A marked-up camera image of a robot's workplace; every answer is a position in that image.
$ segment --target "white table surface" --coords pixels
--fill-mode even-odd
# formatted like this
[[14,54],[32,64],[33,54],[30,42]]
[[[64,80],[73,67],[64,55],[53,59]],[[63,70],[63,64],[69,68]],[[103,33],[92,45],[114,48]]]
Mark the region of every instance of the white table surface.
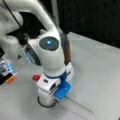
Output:
[[0,87],[0,120],[118,120],[120,49],[69,33],[75,77],[68,96],[52,109],[37,103],[32,76],[42,68],[29,64],[10,85]]

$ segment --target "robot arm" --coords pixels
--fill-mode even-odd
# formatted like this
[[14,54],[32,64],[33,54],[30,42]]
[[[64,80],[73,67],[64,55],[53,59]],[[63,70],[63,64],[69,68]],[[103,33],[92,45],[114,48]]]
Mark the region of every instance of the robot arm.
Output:
[[[52,21],[52,18],[47,14],[42,4],[38,0],[5,0],[11,11],[14,12],[30,12],[33,13],[43,24],[43,26],[48,31],[45,35],[41,36],[42,38],[45,36],[54,36],[60,42],[60,36],[58,30]],[[4,8],[5,5],[3,1],[0,1],[0,5]]]
[[[61,42],[63,39],[61,39],[62,37],[59,34],[59,30],[57,29],[54,22],[49,17],[47,12],[44,10],[42,4],[38,0],[5,0],[5,1],[10,7],[10,10],[15,13],[20,11],[33,13],[36,17],[38,17],[40,22],[47,30],[46,33],[40,35],[37,39],[29,40],[28,44],[32,48],[34,53],[37,54],[38,58],[40,58],[41,65],[44,68],[44,72],[37,82],[37,86],[39,88],[38,94],[40,97],[39,102],[43,106],[51,106],[54,100],[56,99],[61,100],[69,91],[70,89],[69,80],[74,75],[71,62],[67,66],[64,63],[65,58]],[[6,6],[4,5],[3,0],[0,1],[0,5],[1,9],[6,10]],[[18,21],[20,21],[20,23],[22,24],[22,19],[21,17],[20,18],[17,17],[17,14],[15,16],[18,19]],[[15,22],[14,19],[10,19],[11,18],[10,14],[7,17],[13,23]],[[10,27],[7,28],[7,30],[5,30],[2,33],[3,39],[0,40],[0,42],[1,43],[3,42],[3,45],[6,45],[6,43],[8,43],[5,42],[5,40],[7,41],[6,34],[9,33],[11,30],[12,31],[16,30],[18,26],[17,27],[15,26],[16,24],[12,24]],[[15,42],[13,41],[12,43],[18,44],[16,42],[17,40],[14,37],[12,37],[11,39],[15,41]]]

